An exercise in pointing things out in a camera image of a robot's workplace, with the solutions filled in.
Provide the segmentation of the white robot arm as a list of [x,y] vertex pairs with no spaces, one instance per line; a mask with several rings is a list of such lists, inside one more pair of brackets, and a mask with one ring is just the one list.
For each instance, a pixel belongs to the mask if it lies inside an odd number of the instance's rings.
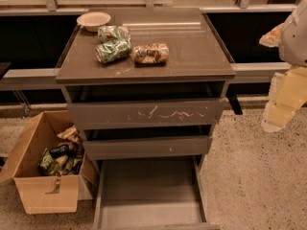
[[264,34],[259,43],[277,47],[279,57],[291,65],[286,73],[272,77],[263,113],[263,130],[277,132],[307,102],[307,0],[301,0],[287,19]]

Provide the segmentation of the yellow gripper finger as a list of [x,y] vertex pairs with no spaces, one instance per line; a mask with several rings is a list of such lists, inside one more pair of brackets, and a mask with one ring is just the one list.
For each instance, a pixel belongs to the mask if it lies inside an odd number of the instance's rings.
[[295,76],[288,71],[275,73],[269,91],[261,127],[266,132],[284,128],[295,115]]
[[266,47],[277,47],[280,41],[281,32],[284,24],[281,23],[270,30],[268,33],[261,36],[259,43]]

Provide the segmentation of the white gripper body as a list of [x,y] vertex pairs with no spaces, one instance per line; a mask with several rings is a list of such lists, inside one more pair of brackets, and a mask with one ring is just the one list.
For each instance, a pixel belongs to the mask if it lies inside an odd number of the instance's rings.
[[294,66],[284,74],[277,73],[275,106],[300,109],[307,102],[307,68]]

